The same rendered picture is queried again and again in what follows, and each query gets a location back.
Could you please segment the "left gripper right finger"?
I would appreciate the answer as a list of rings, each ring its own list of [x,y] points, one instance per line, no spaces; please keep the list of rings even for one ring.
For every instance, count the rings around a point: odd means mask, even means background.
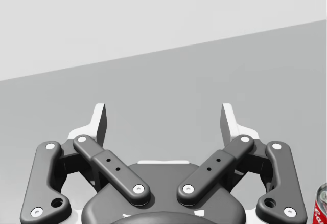
[[[266,224],[306,224],[308,217],[290,146],[285,142],[264,144],[259,134],[237,123],[233,107],[222,104],[220,129],[224,148],[213,153],[177,188],[184,206],[199,203],[219,183],[231,190],[246,173],[260,176],[266,193],[255,207]]]

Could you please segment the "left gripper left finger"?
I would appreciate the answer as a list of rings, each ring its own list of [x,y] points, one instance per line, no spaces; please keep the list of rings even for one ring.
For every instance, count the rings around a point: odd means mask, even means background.
[[[90,123],[72,130],[64,144],[47,141],[36,148],[20,213],[21,224],[60,224],[72,213],[61,190],[67,175],[80,172],[101,191],[111,184],[133,206],[147,204],[150,187],[113,152],[103,148],[106,107],[95,105]]]

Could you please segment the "red and white can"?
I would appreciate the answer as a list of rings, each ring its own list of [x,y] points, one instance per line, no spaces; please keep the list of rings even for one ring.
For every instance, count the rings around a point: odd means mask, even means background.
[[[327,224],[327,182],[317,189],[312,224]]]

